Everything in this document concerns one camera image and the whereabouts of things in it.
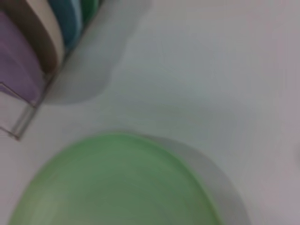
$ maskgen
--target green plate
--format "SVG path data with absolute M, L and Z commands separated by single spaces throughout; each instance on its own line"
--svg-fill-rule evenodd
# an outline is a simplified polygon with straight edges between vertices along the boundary
M 82 19 L 86 24 L 97 12 L 99 6 L 99 0 L 81 0 Z
M 37 174 L 10 225 L 220 225 L 203 187 L 168 151 L 138 136 L 79 142 Z

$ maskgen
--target stacked plates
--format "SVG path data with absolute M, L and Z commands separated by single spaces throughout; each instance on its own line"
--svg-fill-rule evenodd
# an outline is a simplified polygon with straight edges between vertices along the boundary
M 1 0 L 0 91 L 35 104 L 44 74 L 61 67 L 97 9 L 98 0 Z

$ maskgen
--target dish rack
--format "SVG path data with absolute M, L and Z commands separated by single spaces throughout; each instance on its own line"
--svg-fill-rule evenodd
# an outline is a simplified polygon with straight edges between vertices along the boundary
M 89 29 L 90 24 L 92 23 L 93 19 L 95 18 L 95 16 L 99 12 L 100 8 L 101 7 L 98 7 L 97 12 L 94 14 L 93 18 L 91 18 L 86 23 L 85 27 L 82 30 L 81 37 L 79 38 L 79 41 L 77 42 L 76 45 L 78 45 L 80 43 L 82 37 L 84 36 L 85 32 Z M 9 137 L 12 137 L 12 138 L 16 139 L 17 141 L 21 140 L 21 138 L 23 137 L 27 127 L 30 125 L 30 123 L 32 122 L 34 116 L 38 112 L 38 110 L 39 110 L 43 100 L 45 99 L 47 93 L 51 89 L 54 81 L 57 79 L 57 77 L 60 74 L 60 71 L 63 69 L 66 61 L 70 58 L 70 56 L 72 56 L 72 53 L 73 53 L 75 48 L 76 47 L 74 47 L 72 50 L 70 50 L 66 54 L 66 56 L 64 58 L 64 62 L 62 63 L 60 68 L 58 68 L 53 73 L 44 74 L 45 88 L 44 88 L 43 94 L 41 95 L 40 99 L 35 104 L 32 104 L 32 103 L 28 102 L 22 96 L 18 95 L 15 91 L 13 91 L 11 88 L 9 88 L 6 84 L 4 84 L 3 82 L 0 82 L 1 87 L 5 88 L 7 91 L 9 91 L 13 95 L 15 95 L 16 98 L 18 98 L 20 101 L 23 101 L 23 102 L 26 103 L 26 106 L 24 107 L 23 111 L 20 113 L 20 116 L 17 118 L 14 125 L 10 129 L 7 129 L 4 126 L 1 126 L 1 124 L 0 124 L 0 131 L 5 132 Z

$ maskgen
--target plate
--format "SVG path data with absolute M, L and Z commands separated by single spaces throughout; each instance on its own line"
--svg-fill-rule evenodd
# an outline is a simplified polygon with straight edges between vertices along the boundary
M 57 67 L 63 62 L 65 51 L 60 27 L 47 0 L 26 0 L 47 31 L 57 55 Z
M 83 28 L 80 0 L 49 0 L 49 4 L 59 22 L 68 51 L 76 45 Z
M 10 225 L 220 225 L 203 186 L 174 155 L 127 134 L 88 138 L 37 174 Z
M 45 86 L 37 56 L 4 12 L 0 24 L 0 90 L 35 105 Z
M 96 14 L 99 6 L 99 0 L 81 0 L 82 19 L 86 25 Z
M 61 51 L 63 51 L 63 46 L 60 44 L 63 43 L 62 37 L 59 37 L 61 35 L 56 34 L 58 41 L 55 45 L 49 29 L 45 28 L 45 23 L 41 22 L 27 1 L 0 0 L 0 8 L 25 36 L 37 55 L 42 70 L 45 73 L 54 72 L 60 66 L 62 60 L 63 53 Z

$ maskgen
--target purple plate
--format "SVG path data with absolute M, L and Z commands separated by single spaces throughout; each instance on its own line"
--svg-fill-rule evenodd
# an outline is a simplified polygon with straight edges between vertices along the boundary
M 0 91 L 32 105 L 45 86 L 35 53 L 4 12 L 0 12 L 0 83 Z

